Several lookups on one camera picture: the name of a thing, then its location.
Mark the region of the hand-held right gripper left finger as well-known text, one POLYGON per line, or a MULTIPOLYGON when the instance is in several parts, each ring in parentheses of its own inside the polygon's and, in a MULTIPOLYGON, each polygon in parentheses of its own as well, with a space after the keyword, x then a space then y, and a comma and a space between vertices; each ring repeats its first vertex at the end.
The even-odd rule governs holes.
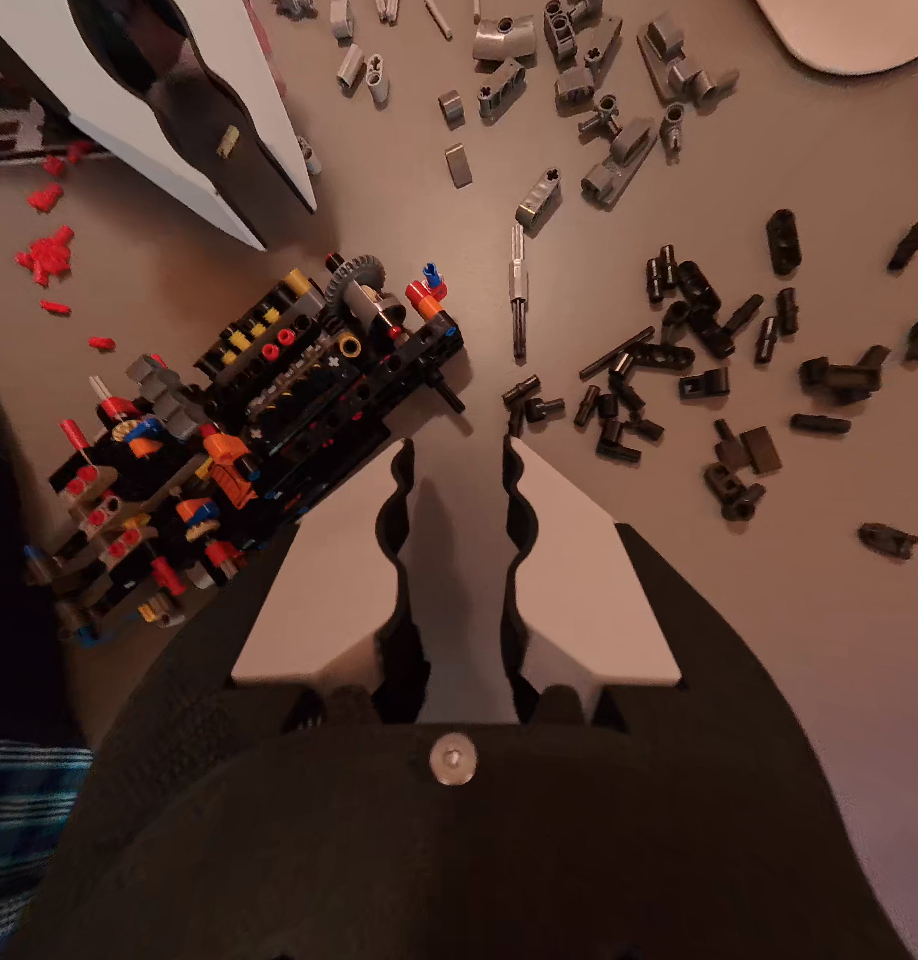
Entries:
POLYGON ((324 699, 369 694, 387 724, 413 724, 431 672, 400 553, 410 534, 415 445, 393 443, 306 514, 230 678, 324 699))

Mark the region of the dark navy garment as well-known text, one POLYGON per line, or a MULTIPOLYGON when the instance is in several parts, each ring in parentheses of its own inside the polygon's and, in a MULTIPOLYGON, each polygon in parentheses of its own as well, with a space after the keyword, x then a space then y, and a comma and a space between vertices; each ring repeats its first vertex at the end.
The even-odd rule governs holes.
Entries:
POLYGON ((0 739, 80 747, 51 595, 26 579, 27 528, 0 410, 0 739))

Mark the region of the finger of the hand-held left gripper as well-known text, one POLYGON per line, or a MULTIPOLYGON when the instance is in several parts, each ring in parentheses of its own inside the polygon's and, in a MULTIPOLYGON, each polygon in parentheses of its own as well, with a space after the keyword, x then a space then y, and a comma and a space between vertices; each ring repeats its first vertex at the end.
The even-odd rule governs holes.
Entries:
POLYGON ((261 155, 303 207, 316 214, 304 155, 250 6, 241 1, 172 1, 170 6, 205 75, 237 106, 261 155))
POLYGON ((67 2, 0 2, 0 42, 80 132, 214 227, 266 249, 212 181, 174 149, 145 100, 90 50, 67 2))

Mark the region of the pile of red lego pins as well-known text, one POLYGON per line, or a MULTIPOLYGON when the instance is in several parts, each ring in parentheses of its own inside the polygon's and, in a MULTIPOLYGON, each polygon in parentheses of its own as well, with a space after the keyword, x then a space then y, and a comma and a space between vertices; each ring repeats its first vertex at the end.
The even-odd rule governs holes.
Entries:
MULTIPOLYGON (((51 214, 64 196, 60 182, 65 170, 91 156, 97 145, 89 139, 75 139, 62 154, 50 154, 43 162, 43 169, 52 178, 44 187, 34 190, 26 198, 28 206, 38 215, 51 214)), ((49 289, 53 279, 62 280, 71 271, 71 243, 75 232, 68 225, 60 225, 52 233, 41 236, 17 252, 15 264, 27 271, 34 284, 42 291, 49 289)))

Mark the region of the pile of black lego pieces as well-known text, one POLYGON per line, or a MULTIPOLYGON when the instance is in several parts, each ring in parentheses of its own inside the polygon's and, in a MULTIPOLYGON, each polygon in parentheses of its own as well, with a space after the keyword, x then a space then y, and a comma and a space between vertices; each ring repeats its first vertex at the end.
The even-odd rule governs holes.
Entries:
MULTIPOLYGON (((796 220, 792 211, 777 210, 766 225, 766 234, 770 246, 770 256, 773 266, 781 275, 793 272, 801 265, 801 247, 797 233, 796 220)), ((897 244, 896 251, 887 264, 887 272, 901 272, 918 252, 918 222, 914 223, 908 233, 897 244)), ((763 297, 755 294, 748 299, 728 323, 721 326, 717 323, 718 311, 721 308, 721 299, 710 286, 705 274, 693 261, 681 261, 673 265, 666 253, 657 261, 659 266, 675 266, 674 273, 678 288, 684 300, 672 304, 663 321, 666 327, 688 323, 693 333, 703 339, 707 346, 715 348, 712 352, 718 359, 728 358, 735 346, 733 334, 740 330, 762 305, 763 297)), ((785 288, 777 294, 777 314, 763 319, 760 336, 756 343, 754 362, 757 365, 768 364, 773 356, 774 347, 779 334, 792 335, 798 331, 798 308, 793 288, 785 288)), ((670 359, 673 349, 668 343, 651 343, 645 340, 634 340, 629 347, 622 347, 629 354, 630 359, 639 366, 645 366, 647 349, 657 348, 657 358, 666 362, 663 369, 672 368, 670 359)), ((889 351, 879 346, 871 347, 861 360, 849 365, 834 365, 827 357, 814 358, 804 362, 800 368, 801 384, 804 388, 825 390, 832 397, 843 404, 867 400, 881 386, 881 367, 889 351)), ((918 363, 918 321, 913 324, 908 334, 908 350, 905 356, 908 363, 918 363)), ((687 376, 680 379, 680 399, 682 401, 708 400, 724 397, 729 393, 729 370, 717 367, 701 375, 687 376)), ((638 432, 642 436, 652 436, 645 427, 648 423, 639 415, 640 408, 633 401, 635 397, 629 393, 629 406, 632 418, 628 421, 607 418, 603 421, 603 430, 600 436, 597 452, 607 459, 637 464, 640 451, 626 448, 620 443, 624 430, 638 432)), ((851 421, 828 415, 794 414, 790 421, 793 429, 802 430, 816 435, 840 436, 849 432, 851 421)), ((727 522, 749 522, 753 519, 757 505, 764 497, 765 489, 761 484, 746 485, 737 477, 736 469, 746 467, 753 469, 756 474, 770 474, 777 472, 781 463, 777 458, 768 429, 757 428, 746 431, 740 438, 734 437, 723 419, 718 419, 714 427, 720 436, 721 443, 716 447, 717 461, 710 464, 704 472, 705 484, 720 504, 720 512, 727 522), (730 459, 726 453, 729 444, 738 443, 739 459, 730 459)), ((524 469, 521 451, 513 443, 513 438, 507 437, 504 443, 506 459, 512 457, 503 466, 503 482, 508 489, 515 487, 517 477, 524 469)), ((865 523, 858 528, 857 536, 860 542, 879 554, 899 561, 908 561, 912 557, 914 547, 918 544, 918 536, 901 532, 893 527, 881 523, 865 523)))

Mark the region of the black axle with grey sleeve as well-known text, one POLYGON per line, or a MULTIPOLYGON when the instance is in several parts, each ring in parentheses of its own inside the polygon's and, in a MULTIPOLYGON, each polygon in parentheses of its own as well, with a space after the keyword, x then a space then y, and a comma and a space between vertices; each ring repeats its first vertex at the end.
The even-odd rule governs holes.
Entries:
POLYGON ((509 292, 513 322, 513 359, 523 362, 527 356, 527 310, 529 275, 525 259, 525 232, 515 221, 511 235, 509 292))

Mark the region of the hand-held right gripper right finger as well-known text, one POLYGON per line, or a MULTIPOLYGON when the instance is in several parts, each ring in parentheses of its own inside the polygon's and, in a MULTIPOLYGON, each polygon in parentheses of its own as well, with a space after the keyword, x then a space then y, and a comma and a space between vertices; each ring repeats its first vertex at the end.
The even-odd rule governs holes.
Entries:
POLYGON ((676 687, 681 668, 611 515, 513 436, 502 484, 514 554, 500 652, 518 721, 551 688, 571 690, 590 722, 612 688, 676 687))

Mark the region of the lego car chassis model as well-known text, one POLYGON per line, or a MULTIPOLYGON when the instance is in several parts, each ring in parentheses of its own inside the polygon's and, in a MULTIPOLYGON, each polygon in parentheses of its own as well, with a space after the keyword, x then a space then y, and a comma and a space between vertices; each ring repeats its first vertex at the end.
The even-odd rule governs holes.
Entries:
POLYGON ((422 387, 461 414, 442 366, 464 349, 433 262, 386 288, 373 255, 326 259, 322 289, 292 270, 196 361, 184 382, 156 354, 128 368, 132 396, 90 378, 100 432, 61 424, 74 452, 50 477, 73 532, 26 548, 50 590, 60 641, 91 647, 122 604, 162 628, 190 587, 223 586, 282 527, 297 523, 390 438, 385 419, 422 387))

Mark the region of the scattered grey lego pieces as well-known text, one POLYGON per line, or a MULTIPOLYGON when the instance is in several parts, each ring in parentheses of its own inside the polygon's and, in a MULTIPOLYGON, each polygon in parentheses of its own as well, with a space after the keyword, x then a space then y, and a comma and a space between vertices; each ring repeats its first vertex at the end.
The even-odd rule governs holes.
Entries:
MULTIPOLYGON (((338 82, 350 90, 365 71, 366 87, 378 105, 388 99, 388 77, 381 55, 364 57, 353 50, 354 17, 350 2, 328 2, 329 27, 337 42, 349 42, 338 72, 338 82)), ((604 2, 544 2, 542 28, 556 64, 568 65, 557 77, 555 102, 558 110, 591 106, 592 110, 578 126, 581 138, 608 137, 609 152, 581 182, 584 196, 599 209, 610 209, 622 196, 628 183, 656 144, 661 140, 670 158, 681 152, 682 117, 689 104, 698 110, 714 109, 717 102, 734 90, 740 72, 731 70, 718 77, 710 75, 683 49, 684 35, 667 15, 650 21, 637 38, 643 60, 653 78, 659 101, 665 106, 660 124, 651 118, 619 121, 615 94, 603 93, 595 99, 597 78, 609 52, 619 40, 622 19, 602 12, 604 2), (596 31, 585 55, 578 58, 577 30, 594 19, 596 31)), ((532 15, 483 19, 481 2, 472 2, 476 33, 472 57, 477 63, 497 65, 484 78, 477 94, 480 118, 494 119, 515 97, 525 81, 525 60, 537 53, 537 27, 532 15)), ((548 207, 561 193, 558 168, 543 172, 536 185, 520 202, 515 212, 518 226, 513 238, 519 241, 526 231, 546 215, 548 207)))

